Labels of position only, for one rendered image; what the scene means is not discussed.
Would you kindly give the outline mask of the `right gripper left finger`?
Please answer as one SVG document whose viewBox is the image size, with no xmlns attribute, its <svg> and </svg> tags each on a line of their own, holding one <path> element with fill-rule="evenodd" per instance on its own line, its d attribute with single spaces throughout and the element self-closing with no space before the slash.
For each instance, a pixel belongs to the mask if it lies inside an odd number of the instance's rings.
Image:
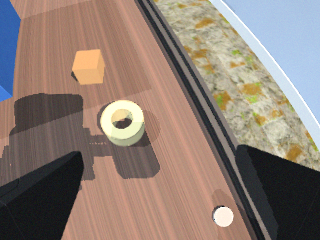
<svg viewBox="0 0 320 240">
<path fill-rule="evenodd" d="M 61 240 L 84 163 L 72 151 L 0 187 L 0 240 Z"/>
</svg>

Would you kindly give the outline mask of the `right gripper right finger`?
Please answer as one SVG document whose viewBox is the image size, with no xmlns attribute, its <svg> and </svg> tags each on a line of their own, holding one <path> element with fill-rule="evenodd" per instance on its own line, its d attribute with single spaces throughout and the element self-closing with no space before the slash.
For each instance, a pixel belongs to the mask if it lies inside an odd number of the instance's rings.
<svg viewBox="0 0 320 240">
<path fill-rule="evenodd" d="M 271 240 L 320 240 L 320 171 L 246 144 L 235 163 Z"/>
</svg>

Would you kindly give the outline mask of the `small orange block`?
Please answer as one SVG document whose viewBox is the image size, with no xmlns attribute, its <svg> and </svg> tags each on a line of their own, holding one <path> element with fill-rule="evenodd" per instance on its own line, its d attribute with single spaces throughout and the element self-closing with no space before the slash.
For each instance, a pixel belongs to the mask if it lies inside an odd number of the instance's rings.
<svg viewBox="0 0 320 240">
<path fill-rule="evenodd" d="M 80 85 L 103 83 L 104 69 L 100 50 L 77 51 L 73 72 Z"/>
</svg>

